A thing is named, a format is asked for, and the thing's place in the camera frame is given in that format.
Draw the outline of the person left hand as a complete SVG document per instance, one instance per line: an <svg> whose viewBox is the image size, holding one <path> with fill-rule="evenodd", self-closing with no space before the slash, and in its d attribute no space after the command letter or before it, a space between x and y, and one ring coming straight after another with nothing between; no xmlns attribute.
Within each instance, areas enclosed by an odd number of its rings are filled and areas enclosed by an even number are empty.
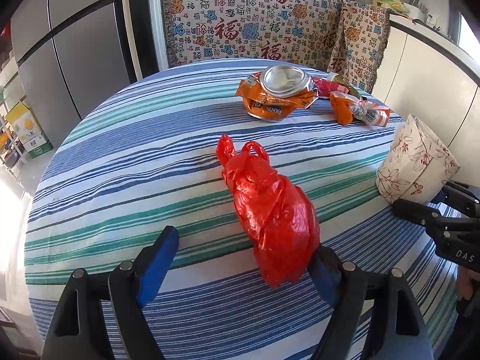
<svg viewBox="0 0 480 360"><path fill-rule="evenodd" d="M480 281L480 274L459 266L457 269L456 295L459 300L470 300L473 296L473 282Z"/></svg>

